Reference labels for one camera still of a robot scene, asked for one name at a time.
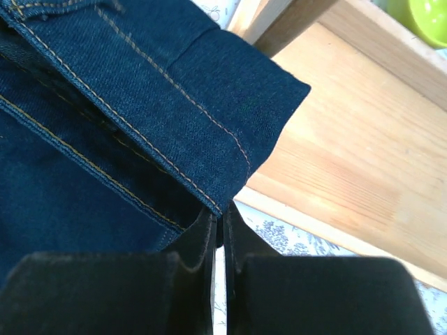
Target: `denim waistband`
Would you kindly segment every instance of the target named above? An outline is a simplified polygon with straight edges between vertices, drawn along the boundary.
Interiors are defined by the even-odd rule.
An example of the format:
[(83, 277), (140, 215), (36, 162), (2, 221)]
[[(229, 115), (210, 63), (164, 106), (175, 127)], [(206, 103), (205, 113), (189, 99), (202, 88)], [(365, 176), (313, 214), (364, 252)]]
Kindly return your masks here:
[[(123, 141), (130, 139), (128, 146), (136, 144), (141, 156), (217, 215), (270, 155), (310, 90), (190, 1), (2, 0), (0, 16), (117, 126)], [(39, 124), (53, 132), (50, 127), (67, 122), (58, 118), (42, 117)], [(78, 117), (69, 121), (83, 125)], [(79, 138), (94, 132), (85, 127)], [(70, 147), (87, 156), (81, 139)], [(92, 165), (74, 159), (138, 205)], [(124, 170), (113, 173), (126, 190), (148, 192)]]

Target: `green object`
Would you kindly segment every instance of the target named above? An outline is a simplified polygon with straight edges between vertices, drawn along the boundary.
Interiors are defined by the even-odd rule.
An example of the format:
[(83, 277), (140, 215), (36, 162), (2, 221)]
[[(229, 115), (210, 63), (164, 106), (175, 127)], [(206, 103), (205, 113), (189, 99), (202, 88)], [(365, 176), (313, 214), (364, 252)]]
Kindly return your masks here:
[(447, 47), (447, 0), (388, 0), (386, 10), (428, 45)]

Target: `jeans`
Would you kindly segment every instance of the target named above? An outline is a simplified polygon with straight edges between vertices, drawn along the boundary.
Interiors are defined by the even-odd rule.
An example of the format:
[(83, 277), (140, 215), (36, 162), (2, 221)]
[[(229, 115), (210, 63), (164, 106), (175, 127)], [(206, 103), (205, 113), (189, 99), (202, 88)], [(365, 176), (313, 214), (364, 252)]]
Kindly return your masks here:
[(0, 0), (0, 285), (34, 251), (157, 251), (309, 93), (187, 0)]

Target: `blue denim fabric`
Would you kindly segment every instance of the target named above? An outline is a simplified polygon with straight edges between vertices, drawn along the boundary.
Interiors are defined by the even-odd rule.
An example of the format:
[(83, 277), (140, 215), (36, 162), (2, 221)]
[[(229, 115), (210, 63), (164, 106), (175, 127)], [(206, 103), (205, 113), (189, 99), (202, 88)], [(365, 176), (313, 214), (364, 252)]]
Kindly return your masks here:
[(220, 216), (309, 93), (190, 1), (0, 4), (0, 282)]

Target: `clothing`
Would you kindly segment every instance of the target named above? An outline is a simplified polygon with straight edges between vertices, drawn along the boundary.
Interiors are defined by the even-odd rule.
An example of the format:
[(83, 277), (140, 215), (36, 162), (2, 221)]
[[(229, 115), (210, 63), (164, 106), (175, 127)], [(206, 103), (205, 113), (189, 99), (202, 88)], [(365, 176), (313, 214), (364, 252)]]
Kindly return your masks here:
[(0, 3), (0, 282), (222, 215), (309, 93), (190, 1)]

